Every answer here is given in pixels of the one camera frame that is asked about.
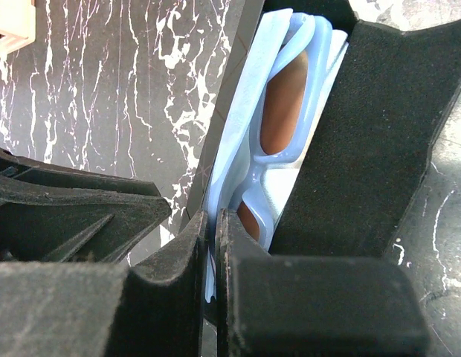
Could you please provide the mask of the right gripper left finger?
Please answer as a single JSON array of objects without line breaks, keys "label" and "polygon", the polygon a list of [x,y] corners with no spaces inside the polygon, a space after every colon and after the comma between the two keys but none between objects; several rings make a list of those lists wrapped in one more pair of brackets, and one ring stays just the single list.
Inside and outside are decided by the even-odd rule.
[{"label": "right gripper left finger", "polygon": [[0,263],[0,356],[199,356],[207,214],[148,259]]}]

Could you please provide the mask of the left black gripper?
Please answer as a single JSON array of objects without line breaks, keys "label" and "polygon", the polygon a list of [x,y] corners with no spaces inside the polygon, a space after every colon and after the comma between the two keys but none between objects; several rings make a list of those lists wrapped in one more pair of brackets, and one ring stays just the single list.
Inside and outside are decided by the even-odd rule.
[{"label": "left black gripper", "polygon": [[170,213],[152,182],[46,164],[0,147],[0,262],[117,263]]}]

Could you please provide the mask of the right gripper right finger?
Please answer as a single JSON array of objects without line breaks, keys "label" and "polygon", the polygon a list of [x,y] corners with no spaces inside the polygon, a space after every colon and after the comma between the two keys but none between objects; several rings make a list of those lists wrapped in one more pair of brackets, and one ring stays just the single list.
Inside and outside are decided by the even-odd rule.
[{"label": "right gripper right finger", "polygon": [[410,280],[364,257],[270,255],[232,210],[216,223],[219,356],[425,356]]}]

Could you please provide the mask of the light blue cleaning cloth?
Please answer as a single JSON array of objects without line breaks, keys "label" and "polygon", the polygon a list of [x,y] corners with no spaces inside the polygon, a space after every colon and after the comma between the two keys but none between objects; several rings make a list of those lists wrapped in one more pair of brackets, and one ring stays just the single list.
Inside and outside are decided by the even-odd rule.
[{"label": "light blue cleaning cloth", "polygon": [[[257,107],[259,97],[276,58],[278,48],[287,33],[290,17],[298,13],[291,8],[275,10],[262,15],[254,40],[250,46],[242,74],[233,96],[225,121],[219,148],[217,149],[213,171],[207,186],[203,207],[208,213],[210,224],[216,226],[217,217],[222,209],[236,210],[230,207],[234,191],[248,172],[250,161],[248,132],[251,118]],[[310,127],[306,145],[292,163],[280,169],[270,169],[265,178],[270,188],[283,184],[282,193],[271,194],[271,209],[277,218],[277,225],[283,214],[297,174],[302,166],[323,108],[332,89],[336,75],[348,48],[347,34],[332,27],[332,39],[329,58],[326,64],[326,77],[320,90],[315,116]]]}]

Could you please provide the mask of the black sunglasses case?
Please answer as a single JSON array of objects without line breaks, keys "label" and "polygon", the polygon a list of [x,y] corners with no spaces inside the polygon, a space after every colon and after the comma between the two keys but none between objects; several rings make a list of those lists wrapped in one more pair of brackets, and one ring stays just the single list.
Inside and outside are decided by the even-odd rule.
[{"label": "black sunglasses case", "polygon": [[247,1],[181,221],[201,207],[257,14],[286,7],[325,16],[349,50],[270,252],[380,257],[461,92],[461,19],[404,31],[359,19],[348,1]]}]

